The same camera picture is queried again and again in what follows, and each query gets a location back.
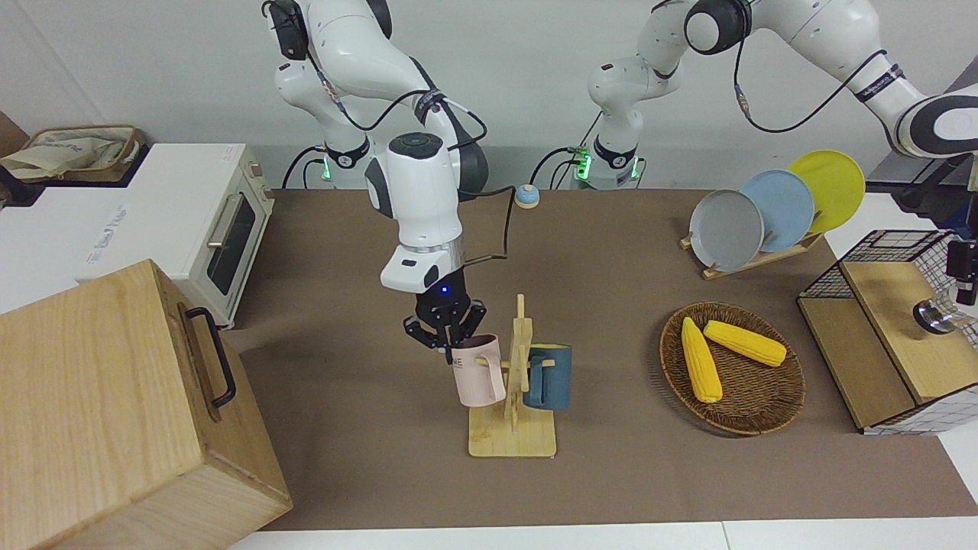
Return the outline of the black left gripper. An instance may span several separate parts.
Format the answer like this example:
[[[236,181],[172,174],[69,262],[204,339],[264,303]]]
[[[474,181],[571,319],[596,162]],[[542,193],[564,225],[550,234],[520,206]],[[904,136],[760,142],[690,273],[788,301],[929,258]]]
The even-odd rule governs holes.
[[[975,306],[977,302],[976,240],[949,241],[947,275],[957,281],[957,306]]]

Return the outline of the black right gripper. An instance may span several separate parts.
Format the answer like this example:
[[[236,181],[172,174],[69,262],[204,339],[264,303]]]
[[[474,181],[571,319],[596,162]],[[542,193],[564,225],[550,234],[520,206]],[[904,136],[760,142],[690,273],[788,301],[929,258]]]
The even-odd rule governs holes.
[[[425,347],[434,345],[447,365],[453,365],[453,349],[475,334],[486,313],[485,304],[468,295],[461,267],[416,295],[413,315],[405,319],[405,333]]]

